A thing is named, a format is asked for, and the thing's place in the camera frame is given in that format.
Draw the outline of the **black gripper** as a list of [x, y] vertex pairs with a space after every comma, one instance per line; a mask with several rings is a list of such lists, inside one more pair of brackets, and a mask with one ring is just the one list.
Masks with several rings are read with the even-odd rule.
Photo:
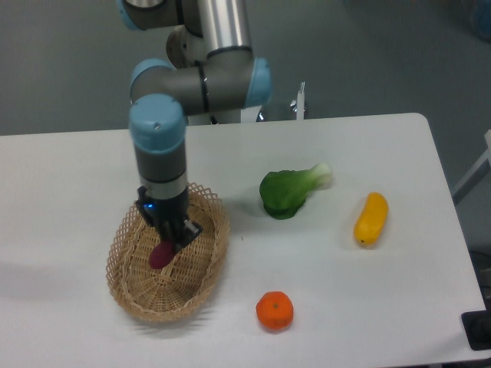
[[187, 215], [188, 189], [171, 199], [155, 199], [148, 192], [145, 186], [137, 190], [137, 210], [164, 241], [173, 242], [173, 251], [179, 253], [203, 231], [203, 227]]

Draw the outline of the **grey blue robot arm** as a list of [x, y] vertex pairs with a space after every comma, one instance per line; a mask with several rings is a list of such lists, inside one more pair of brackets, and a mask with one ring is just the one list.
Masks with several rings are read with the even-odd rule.
[[271, 72], [252, 52], [243, 1], [120, 1], [117, 7], [129, 29], [173, 26], [204, 48], [198, 57], [184, 39], [182, 67], [147, 59], [134, 68], [130, 83], [129, 130], [141, 182], [136, 206], [178, 252], [202, 230], [187, 215], [187, 119], [267, 103]]

